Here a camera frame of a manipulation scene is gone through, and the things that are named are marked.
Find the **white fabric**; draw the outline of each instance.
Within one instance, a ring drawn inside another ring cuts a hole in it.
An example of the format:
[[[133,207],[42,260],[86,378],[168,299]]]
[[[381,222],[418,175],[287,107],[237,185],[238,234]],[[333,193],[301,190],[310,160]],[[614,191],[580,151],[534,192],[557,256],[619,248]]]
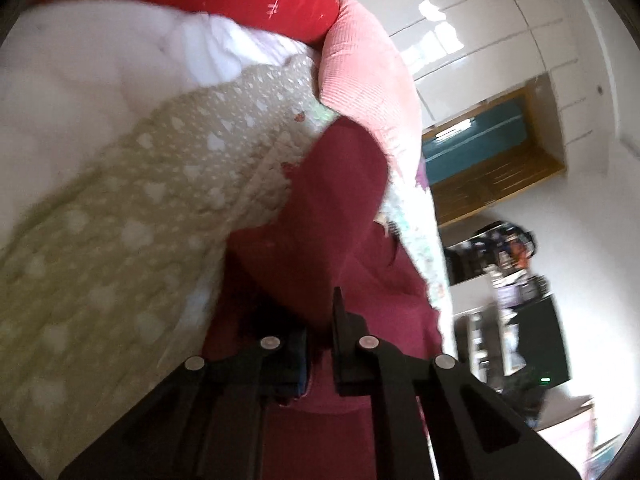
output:
[[[162,101],[283,66],[303,43],[126,0],[34,7],[0,47],[0,248],[18,218]]]

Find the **bed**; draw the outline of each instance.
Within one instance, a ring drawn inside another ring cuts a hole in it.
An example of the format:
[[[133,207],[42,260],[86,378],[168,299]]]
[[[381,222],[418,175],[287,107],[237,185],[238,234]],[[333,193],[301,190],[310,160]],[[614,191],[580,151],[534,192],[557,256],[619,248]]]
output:
[[[0,48],[0,418],[44,478],[199,353],[228,234],[277,216],[280,168],[338,116],[318,99],[319,81],[330,86],[319,69],[301,41],[176,5],[53,1],[12,28]],[[403,173],[404,143],[376,140],[390,165],[378,221],[428,283],[454,353],[430,193]]]

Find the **pink corduroy cushion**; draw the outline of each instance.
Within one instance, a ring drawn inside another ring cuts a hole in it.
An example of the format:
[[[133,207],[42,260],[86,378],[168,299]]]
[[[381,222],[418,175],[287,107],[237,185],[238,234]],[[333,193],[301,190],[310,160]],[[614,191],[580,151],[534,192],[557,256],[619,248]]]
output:
[[[390,165],[414,181],[422,118],[414,80],[378,19],[356,0],[340,0],[319,71],[320,101],[377,140]]]

